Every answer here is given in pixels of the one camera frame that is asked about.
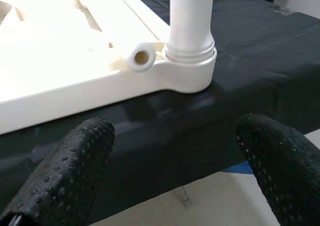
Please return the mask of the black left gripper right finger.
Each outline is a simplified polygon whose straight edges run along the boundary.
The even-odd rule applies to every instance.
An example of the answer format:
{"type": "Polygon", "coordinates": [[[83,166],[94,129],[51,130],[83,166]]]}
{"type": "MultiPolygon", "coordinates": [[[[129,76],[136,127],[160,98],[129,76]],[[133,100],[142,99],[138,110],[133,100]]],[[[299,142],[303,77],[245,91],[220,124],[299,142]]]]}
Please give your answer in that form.
{"type": "Polygon", "coordinates": [[[320,150],[302,133],[265,115],[236,123],[236,142],[281,226],[320,224],[320,150]]]}

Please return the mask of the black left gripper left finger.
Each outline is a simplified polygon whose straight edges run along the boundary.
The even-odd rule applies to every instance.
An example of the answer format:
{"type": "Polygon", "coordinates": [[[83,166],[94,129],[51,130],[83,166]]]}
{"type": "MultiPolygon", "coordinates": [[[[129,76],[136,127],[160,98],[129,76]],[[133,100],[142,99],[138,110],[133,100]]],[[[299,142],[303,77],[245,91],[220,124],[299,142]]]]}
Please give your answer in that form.
{"type": "Polygon", "coordinates": [[[69,131],[0,216],[2,226],[85,226],[113,150],[115,129],[91,118],[69,131]]]}

